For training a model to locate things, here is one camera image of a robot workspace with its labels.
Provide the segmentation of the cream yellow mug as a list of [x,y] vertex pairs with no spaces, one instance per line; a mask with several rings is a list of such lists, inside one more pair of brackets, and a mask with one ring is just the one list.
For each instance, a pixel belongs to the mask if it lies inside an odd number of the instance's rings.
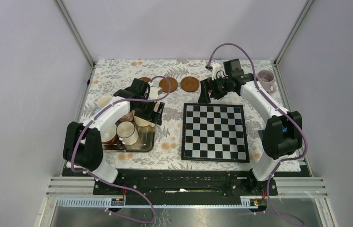
[[147,120],[144,120],[140,117],[134,116],[134,122],[136,123],[136,125],[138,125],[139,127],[155,127],[155,124],[152,122],[149,122]]

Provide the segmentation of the lavender mug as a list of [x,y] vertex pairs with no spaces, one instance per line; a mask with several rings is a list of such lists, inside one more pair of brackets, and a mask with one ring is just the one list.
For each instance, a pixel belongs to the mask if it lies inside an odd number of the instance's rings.
[[261,70],[257,74],[257,79],[266,92],[268,92],[269,94],[273,94],[276,92],[276,79],[273,72],[269,70]]

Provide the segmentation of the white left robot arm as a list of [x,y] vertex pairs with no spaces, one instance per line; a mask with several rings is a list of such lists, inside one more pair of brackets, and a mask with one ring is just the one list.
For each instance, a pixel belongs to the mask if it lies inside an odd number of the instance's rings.
[[72,171],[104,181],[104,188],[110,194],[122,190],[118,170],[103,157],[104,134],[131,111],[135,111],[137,117],[161,125],[164,102],[162,98],[151,99],[150,91],[147,82],[134,79],[129,87],[115,92],[112,100],[91,118],[67,126],[63,158],[70,163]]

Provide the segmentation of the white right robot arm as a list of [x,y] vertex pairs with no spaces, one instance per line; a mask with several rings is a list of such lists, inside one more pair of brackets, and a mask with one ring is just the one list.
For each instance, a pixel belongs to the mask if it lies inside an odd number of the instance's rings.
[[272,177],[281,161],[290,160],[291,155],[303,145],[302,117],[279,105],[260,85],[255,72],[244,73],[239,59],[225,61],[222,65],[213,62],[205,66],[211,77],[200,82],[198,103],[209,104],[212,99],[221,99],[235,92],[247,100],[266,123],[262,146],[264,153],[251,169],[247,189],[258,195],[266,188],[265,181]]

